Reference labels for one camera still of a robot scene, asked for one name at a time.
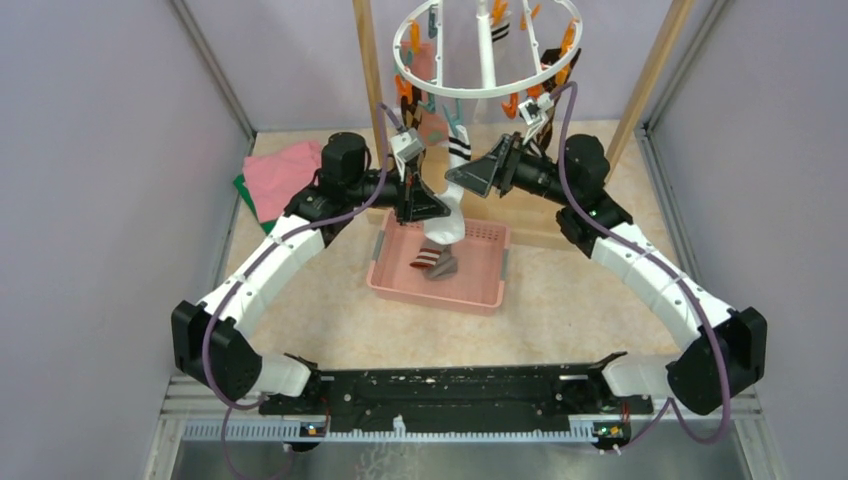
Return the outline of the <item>grey sock striped cuff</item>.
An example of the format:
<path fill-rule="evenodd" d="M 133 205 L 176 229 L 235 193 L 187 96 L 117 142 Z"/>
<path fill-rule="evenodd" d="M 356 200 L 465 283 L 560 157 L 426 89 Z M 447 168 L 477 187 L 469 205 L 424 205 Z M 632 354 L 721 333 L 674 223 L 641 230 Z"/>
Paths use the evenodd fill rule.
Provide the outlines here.
<path fill-rule="evenodd" d="M 459 270 L 458 259 L 451 247 L 438 244 L 422 246 L 409 266 L 430 281 L 447 280 Z"/>

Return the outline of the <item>pink plastic basket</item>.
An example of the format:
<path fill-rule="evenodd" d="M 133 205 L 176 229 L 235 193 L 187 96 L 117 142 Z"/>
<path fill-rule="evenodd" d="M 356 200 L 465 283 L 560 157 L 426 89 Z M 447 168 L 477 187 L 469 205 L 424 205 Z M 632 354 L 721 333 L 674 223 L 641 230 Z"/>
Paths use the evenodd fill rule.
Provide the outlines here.
<path fill-rule="evenodd" d="M 511 244 L 510 228 L 467 219 L 464 237 L 441 246 L 420 224 L 381 215 L 381 229 L 366 283 L 386 300 L 491 316 L 502 305 Z"/>

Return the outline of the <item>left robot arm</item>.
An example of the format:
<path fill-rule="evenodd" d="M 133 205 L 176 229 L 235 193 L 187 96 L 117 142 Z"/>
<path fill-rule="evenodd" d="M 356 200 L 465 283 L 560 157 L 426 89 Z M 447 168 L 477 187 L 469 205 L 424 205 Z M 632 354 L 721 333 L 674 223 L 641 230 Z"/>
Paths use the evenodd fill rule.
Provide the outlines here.
<path fill-rule="evenodd" d="M 249 342 L 268 302 L 370 207 L 391 208 L 405 222 L 450 214 L 421 179 L 426 146 L 418 132 L 401 128 L 386 144 L 388 157 L 376 161 L 361 135 L 330 135 L 315 172 L 248 259 L 201 300 L 173 309 L 176 367 L 225 405 L 245 410 L 243 398 L 259 392 L 282 395 L 297 413 L 314 410 L 321 397 L 315 366 L 290 354 L 262 356 Z"/>

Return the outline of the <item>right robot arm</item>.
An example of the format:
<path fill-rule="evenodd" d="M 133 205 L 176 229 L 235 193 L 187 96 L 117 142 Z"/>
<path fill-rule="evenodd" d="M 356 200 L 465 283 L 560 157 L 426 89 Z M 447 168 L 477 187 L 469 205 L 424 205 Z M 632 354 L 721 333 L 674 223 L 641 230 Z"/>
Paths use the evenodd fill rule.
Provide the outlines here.
<path fill-rule="evenodd" d="M 698 415 L 724 412 L 764 375 L 767 321 L 710 294 L 666 258 L 605 189 L 610 165 L 600 140 L 574 134 L 556 161 L 517 135 L 449 169 L 446 180 L 485 197 L 517 188 L 560 205 L 569 243 L 627 286 L 665 326 L 678 358 L 624 354 L 586 385 L 589 404 L 612 412 L 626 397 L 668 397 Z"/>

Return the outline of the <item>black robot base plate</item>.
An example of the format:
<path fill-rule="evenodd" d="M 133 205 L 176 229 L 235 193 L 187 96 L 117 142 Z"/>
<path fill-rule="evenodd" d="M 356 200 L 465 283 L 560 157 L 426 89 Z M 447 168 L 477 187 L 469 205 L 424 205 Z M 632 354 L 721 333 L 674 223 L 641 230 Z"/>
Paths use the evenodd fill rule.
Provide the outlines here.
<path fill-rule="evenodd" d="M 626 445 L 631 420 L 652 416 L 649 396 L 617 396 L 594 363 L 334 370 L 298 397 L 259 408 L 307 442 L 578 443 Z"/>

